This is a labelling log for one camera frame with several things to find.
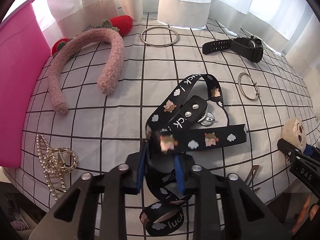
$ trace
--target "watch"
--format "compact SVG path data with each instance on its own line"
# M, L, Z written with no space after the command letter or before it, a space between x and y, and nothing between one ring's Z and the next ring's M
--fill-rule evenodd
M256 36L207 42L202 46L202 53L206 55L226 49L231 49L254 63L258 63L263 56L262 42Z

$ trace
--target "gold hair clip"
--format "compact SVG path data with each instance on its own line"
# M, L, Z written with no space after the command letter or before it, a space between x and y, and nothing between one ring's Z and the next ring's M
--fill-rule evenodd
M50 193L52 193L52 197L54 197L55 201L58 201L59 195L66 192L63 177L77 166L78 158L69 148L52 148L42 134L37 134L36 145L44 178L46 179ZM72 165L66 165L63 157L64 153L72 157Z

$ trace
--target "white checkered tablecloth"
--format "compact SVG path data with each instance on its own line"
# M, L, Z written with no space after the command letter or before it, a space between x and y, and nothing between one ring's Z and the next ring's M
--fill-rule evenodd
M208 19L203 29L174 28L180 38L173 46L146 46L140 40L140 33L146 27L161 25L156 17L156 14L144 14L144 19L123 37L124 66L116 90L111 95L103 95L96 83L108 59L110 44L101 42L86 46L68 61L60 78L70 107L67 115L55 113L50 102L46 73L52 57L44 65L26 113L21 166L5 168L11 182L43 210L48 211L55 201L50 196L39 164L35 148L37 133L42 133L52 147L70 147L78 155L78 167L66 177L69 187L82 173L105 173L123 163L128 154L139 151L148 117L179 80L194 73L213 74L220 82L230 125L245 123L248 127L246 143L191 153L196 163L222 176L235 172L243 180L252 165L259 164L253 186L261 188L257 195L265 203L295 181L296 177L288 171L290 163L285 162L284 155L276 146L282 126L289 117L296 116L303 121L309 144L315 145L320 137L320 126L302 78L283 56L266 46L263 59L257 64L231 50L202 55L201 46L205 42L248 36L244 30L238 34L231 33L212 19ZM174 34L163 29L151 30L146 36L147 41L158 44L168 43L174 38ZM259 100L249 101L241 94L237 83L241 72L250 74L257 82ZM245 76L242 81L250 84ZM198 83L193 88L194 94L206 99L205 83ZM252 86L243 87L248 95L254 95ZM129 240L146 240L148 237L139 221L139 214L142 207L154 202L156 199L146 184L141 194L126 196ZM194 198L183 209L184 225L173 235L165 236L167 240L193 238ZM101 205L98 206L97 234L100 213Z

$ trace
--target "black lanyard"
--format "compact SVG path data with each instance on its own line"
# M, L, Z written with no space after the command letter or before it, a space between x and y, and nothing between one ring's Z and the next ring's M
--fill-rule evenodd
M216 103L225 112L227 126L189 129L199 119L206 117L207 101L204 99L193 96L183 104L200 78L206 82L208 101ZM140 220L151 236L170 234L184 222L181 205L192 195L185 194L179 199L166 186L176 182L179 191L185 193L184 181L188 173L184 171L189 171L195 164L185 152L244 143L246 142L244 128L245 124L229 125L221 87L217 79L210 74L193 74L183 79L151 114L146 123L145 177L149 190L160 201L144 208L140 214ZM163 217L169 212L169 218Z

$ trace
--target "pink box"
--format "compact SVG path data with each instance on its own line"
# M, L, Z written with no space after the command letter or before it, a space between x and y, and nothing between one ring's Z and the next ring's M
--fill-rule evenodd
M0 24L0 166L18 167L31 93L50 55L27 0Z

